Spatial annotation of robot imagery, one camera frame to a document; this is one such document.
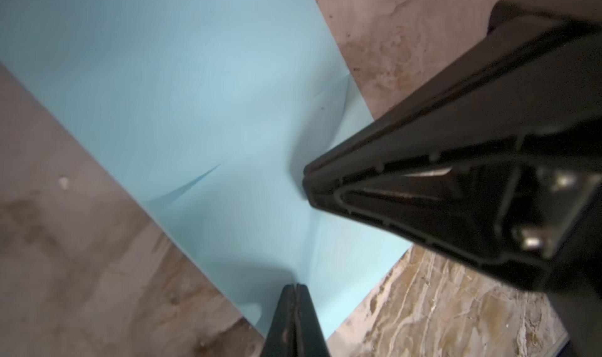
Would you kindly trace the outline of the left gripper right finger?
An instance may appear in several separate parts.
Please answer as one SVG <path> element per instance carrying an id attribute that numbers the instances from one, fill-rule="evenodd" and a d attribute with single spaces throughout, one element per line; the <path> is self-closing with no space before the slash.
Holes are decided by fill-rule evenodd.
<path id="1" fill-rule="evenodd" d="M 317 313 L 307 286 L 296 286 L 296 355 L 302 357 L 330 357 Z"/>

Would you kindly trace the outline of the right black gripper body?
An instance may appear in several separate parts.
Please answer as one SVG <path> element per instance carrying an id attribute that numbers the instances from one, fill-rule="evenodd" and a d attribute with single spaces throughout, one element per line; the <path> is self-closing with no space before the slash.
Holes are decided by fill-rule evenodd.
<path id="1" fill-rule="evenodd" d="M 491 32 L 535 18 L 559 43 L 523 67 L 533 85 L 520 112 L 521 167 L 498 226 L 543 264 L 547 293 L 570 341 L 564 355 L 601 354 L 601 0 L 501 0 Z"/>

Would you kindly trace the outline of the light blue paper sheet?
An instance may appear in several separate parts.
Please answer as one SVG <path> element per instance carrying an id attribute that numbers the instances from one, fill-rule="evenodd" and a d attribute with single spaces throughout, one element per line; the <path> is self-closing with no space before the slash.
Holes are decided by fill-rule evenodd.
<path id="1" fill-rule="evenodd" d="M 1 61 L 260 333 L 297 282 L 331 336 L 409 248 L 303 191 L 373 121 L 315 0 L 1 0 Z"/>

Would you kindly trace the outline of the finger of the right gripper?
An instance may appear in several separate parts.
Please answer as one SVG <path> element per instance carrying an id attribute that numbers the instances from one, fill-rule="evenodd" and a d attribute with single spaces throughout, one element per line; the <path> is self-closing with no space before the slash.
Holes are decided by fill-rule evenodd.
<path id="1" fill-rule="evenodd" d="M 601 30 L 502 24 L 304 170 L 311 206 L 522 290 L 601 280 Z"/>

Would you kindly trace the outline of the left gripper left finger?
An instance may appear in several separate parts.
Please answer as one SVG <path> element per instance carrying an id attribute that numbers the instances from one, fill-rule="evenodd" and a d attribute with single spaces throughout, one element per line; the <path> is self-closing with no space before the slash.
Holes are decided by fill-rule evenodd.
<path id="1" fill-rule="evenodd" d="M 289 284 L 279 297 L 261 357 L 297 356 L 296 310 L 296 286 Z"/>

